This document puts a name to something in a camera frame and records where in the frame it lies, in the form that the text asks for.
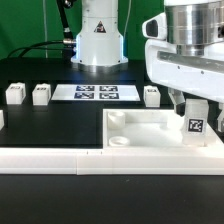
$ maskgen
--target warning label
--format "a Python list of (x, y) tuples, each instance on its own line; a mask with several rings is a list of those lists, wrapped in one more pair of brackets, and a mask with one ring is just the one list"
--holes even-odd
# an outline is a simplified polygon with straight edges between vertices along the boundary
[(94, 30), (95, 33), (106, 33), (103, 23), (100, 21), (97, 25), (96, 29)]

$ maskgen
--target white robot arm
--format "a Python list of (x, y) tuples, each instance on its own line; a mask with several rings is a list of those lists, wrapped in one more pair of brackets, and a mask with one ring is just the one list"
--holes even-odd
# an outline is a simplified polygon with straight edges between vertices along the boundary
[(82, 30), (71, 61), (73, 67), (90, 72), (126, 67), (123, 36), (118, 32), (118, 0), (82, 0)]
[(224, 1), (165, 0), (164, 5), (164, 13), (143, 24), (149, 38), (145, 46), (149, 78), (222, 105)]

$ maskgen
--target green background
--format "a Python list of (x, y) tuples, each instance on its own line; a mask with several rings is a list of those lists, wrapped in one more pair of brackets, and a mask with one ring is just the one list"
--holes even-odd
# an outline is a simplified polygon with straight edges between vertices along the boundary
[[(128, 4), (129, 0), (119, 0), (118, 28), (122, 34)], [(163, 0), (132, 0), (127, 42), (125, 43), (125, 55), (129, 59), (144, 59), (146, 38), (142, 35), (142, 23), (162, 11)], [(76, 35), (81, 30), (81, 0), (78, 0), (72, 9), (66, 10), (66, 14), (70, 28)], [(0, 1), (0, 59), (7, 57), (12, 50), (19, 47), (28, 47), (46, 40), (62, 39), (62, 25), (56, 0)], [(44, 51), (33, 50), (27, 56), (46, 57), (46, 54)], [(60, 57), (61, 54), (54, 51), (49, 52), (48, 56)]]

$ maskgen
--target black table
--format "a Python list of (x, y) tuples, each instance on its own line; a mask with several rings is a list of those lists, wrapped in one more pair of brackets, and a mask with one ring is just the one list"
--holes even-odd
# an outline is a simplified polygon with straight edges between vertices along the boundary
[[(130, 62), (127, 71), (93, 76), (59, 59), (2, 60), (0, 108), (7, 125), (0, 146), (101, 148), (102, 109), (144, 108), (143, 86), (150, 84), (144, 74), (143, 61)], [(4, 92), (12, 82), (26, 83), (21, 106), (5, 104)], [(62, 83), (134, 84), (141, 101), (51, 101), (47, 108), (33, 107), (32, 91), (38, 83), (49, 83), (53, 90)], [(159, 88), (166, 93), (166, 88)], [(161, 103), (172, 107), (167, 94), (162, 94)], [(211, 123), (215, 116), (216, 105), (210, 110)], [(222, 224), (224, 177), (0, 175), (0, 202), (1, 224)]]

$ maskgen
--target small white cube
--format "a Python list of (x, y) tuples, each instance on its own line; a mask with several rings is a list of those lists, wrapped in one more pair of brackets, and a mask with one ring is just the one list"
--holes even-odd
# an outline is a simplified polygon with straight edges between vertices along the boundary
[(3, 117), (3, 111), (0, 110), (0, 131), (4, 127), (4, 117)]
[(186, 100), (183, 129), (183, 143), (185, 145), (205, 146), (208, 111), (207, 100)]
[(33, 105), (47, 106), (51, 98), (51, 86), (48, 84), (36, 85), (32, 95)]
[(12, 83), (6, 90), (7, 104), (22, 104), (26, 97), (25, 83)]
[(144, 87), (144, 101), (146, 107), (160, 107), (161, 94), (156, 86)]

